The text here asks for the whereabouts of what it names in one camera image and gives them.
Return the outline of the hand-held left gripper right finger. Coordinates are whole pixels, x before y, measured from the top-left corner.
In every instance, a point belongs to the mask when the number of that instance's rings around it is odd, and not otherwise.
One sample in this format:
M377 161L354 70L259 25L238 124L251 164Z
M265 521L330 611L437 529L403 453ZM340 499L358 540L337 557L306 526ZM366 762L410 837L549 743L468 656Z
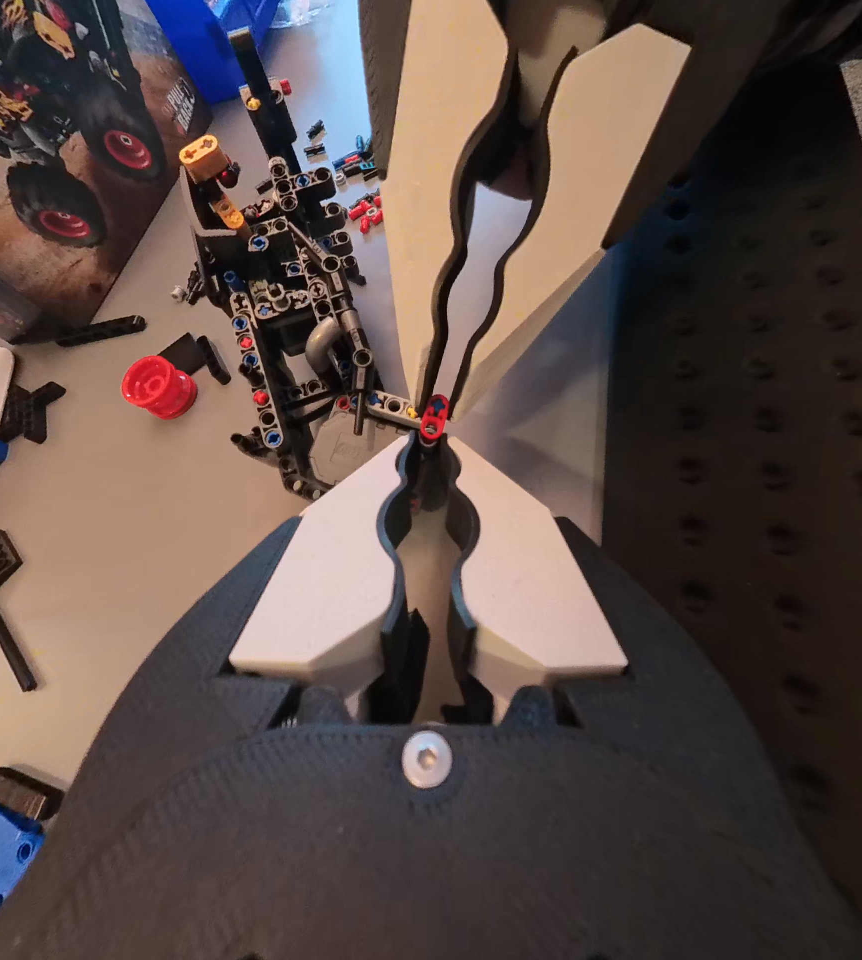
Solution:
M463 441L440 447L459 549L447 639L469 711L524 688L622 674L629 660L551 511Z

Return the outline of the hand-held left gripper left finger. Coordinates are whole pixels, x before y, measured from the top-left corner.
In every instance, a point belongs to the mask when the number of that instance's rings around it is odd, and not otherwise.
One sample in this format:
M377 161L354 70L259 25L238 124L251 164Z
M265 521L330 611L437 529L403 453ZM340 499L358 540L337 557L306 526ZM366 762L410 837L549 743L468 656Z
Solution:
M413 692L417 612L398 547L412 527L417 438L399 438L296 520L236 644L240 673L337 690Z

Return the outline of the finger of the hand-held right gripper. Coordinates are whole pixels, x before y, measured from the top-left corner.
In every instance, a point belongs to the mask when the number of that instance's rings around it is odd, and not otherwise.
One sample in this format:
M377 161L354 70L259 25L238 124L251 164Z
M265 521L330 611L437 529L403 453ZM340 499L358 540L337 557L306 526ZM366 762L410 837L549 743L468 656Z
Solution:
M419 411L447 346L475 166L508 101L509 56L489 2L412 3L385 178L385 234L402 366Z
M539 185L495 269L494 299L452 396L455 420L509 371L605 254L605 235L691 46L635 24L559 74L536 136Z

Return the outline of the toy brick vehicle chassis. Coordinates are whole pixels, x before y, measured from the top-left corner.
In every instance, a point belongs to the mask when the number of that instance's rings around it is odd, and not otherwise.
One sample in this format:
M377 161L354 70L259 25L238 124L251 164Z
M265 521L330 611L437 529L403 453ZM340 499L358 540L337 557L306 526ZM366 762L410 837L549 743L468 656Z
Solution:
M235 204L240 167L213 134L179 152L206 298L230 321L256 425L234 434L245 456L276 467L286 490L317 501L420 424L408 399L383 388L354 304L365 286L345 206L328 169L303 168L286 99L247 28L228 41L239 88L268 161L257 200Z

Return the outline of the grey desk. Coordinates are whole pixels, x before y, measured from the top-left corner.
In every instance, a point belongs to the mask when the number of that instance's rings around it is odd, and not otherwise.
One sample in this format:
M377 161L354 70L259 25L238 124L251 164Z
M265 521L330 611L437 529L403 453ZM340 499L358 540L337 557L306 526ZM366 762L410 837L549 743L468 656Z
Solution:
M327 2L309 23L272 30L270 72L293 85L301 138L324 121L329 150L369 129L357 2ZM467 272L450 300L452 335L437 390L450 389L462 338L489 302L492 270L528 205L478 188ZM138 335L70 350L22 348L19 382L56 381L42 445L18 440L0 467L0 529L23 559L0 611L38 689L21 692L0 651L0 765L67 789L104 717L162 636L303 503L230 435L254 425L242 378L197 379L188 414L164 421L121 397L130 364L180 334L210 336L226 363L233 338L207 302L172 301L193 245L176 187L102 305L143 315ZM599 542L614 268L605 260L490 392L452 428L555 515ZM432 636L416 719L437 721L460 694L445 645L444 564L457 556L443 513L422 513L402 546L408 596Z

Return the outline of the pile of small brick pieces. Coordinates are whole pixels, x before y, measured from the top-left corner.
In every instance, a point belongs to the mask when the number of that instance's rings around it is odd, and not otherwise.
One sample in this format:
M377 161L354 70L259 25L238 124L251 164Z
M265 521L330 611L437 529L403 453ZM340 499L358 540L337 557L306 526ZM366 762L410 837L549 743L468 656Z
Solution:
M326 143L327 126L318 118L305 133L302 146L304 158L316 173L330 171L338 192L353 186L366 186L363 193L351 197L345 204L349 220L358 225L361 234L382 222L379 174L372 138L357 134L352 149L330 153Z

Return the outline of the blue plastic container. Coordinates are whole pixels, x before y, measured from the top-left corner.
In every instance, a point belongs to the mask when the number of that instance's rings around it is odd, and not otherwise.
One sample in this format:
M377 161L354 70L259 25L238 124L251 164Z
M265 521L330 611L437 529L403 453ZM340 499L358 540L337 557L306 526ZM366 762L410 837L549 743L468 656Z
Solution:
M279 1L148 1L177 57L210 105L237 98L245 78L228 41L250 30L262 49Z

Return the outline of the black holed beam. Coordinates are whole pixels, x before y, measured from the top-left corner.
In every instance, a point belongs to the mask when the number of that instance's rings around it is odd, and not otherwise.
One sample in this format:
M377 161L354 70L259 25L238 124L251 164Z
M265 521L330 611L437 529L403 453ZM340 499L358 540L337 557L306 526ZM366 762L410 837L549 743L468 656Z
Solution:
M207 336L201 335L197 337L196 345L210 376L222 386L229 385L231 373L213 342Z

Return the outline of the red wheel rim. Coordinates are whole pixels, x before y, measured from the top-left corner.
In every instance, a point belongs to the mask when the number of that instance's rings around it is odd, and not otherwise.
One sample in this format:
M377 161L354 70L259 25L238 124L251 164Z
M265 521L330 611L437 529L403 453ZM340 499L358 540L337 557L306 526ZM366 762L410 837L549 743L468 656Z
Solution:
M121 395L130 405L153 417L172 421L187 413L197 400L197 383L160 355L143 357L125 372Z

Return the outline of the black perforated panel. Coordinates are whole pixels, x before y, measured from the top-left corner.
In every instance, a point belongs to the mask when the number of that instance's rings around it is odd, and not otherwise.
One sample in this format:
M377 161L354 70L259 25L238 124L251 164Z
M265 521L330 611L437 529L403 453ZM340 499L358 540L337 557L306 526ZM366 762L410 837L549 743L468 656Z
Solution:
M604 546L725 676L862 923L862 138L744 88L620 245Z

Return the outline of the dark flat panel piece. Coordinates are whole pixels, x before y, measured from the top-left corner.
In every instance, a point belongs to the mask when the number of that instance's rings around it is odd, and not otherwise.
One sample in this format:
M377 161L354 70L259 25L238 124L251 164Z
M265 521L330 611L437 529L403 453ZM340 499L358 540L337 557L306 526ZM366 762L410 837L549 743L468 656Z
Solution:
M207 363L197 339L190 332L182 334L157 355L186 375L195 374Z

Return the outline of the black bent beam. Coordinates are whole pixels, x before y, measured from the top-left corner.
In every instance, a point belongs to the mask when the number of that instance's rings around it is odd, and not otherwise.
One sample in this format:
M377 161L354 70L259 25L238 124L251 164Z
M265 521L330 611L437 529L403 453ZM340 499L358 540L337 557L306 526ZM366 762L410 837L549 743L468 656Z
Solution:
M16 384L9 387L0 420L0 443L10 443L19 437L38 445L46 441L46 408L53 402L54 386L48 383L33 391Z

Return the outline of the thick black beam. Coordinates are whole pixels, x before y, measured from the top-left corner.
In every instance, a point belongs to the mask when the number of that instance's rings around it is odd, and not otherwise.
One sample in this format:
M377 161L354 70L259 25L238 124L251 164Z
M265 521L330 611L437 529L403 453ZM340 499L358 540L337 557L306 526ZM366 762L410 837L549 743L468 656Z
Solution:
M140 315L97 321L87 327L62 332L54 339L54 343L63 349L73 349L138 334L145 331L147 325L146 319Z

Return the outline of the black short beam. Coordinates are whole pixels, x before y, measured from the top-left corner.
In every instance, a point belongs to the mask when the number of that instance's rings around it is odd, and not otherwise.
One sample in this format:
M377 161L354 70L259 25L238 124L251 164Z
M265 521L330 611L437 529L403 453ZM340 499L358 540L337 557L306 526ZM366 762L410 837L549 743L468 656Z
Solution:
M0 807L24 819L51 820L60 810L65 792L36 776L0 766Z

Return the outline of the toy set box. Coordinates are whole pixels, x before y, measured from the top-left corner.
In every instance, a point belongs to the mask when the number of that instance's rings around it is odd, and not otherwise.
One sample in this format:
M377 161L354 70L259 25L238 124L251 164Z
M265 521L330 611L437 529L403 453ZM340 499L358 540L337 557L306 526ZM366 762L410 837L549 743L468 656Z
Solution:
M0 1L0 338L88 325L204 133L168 2Z

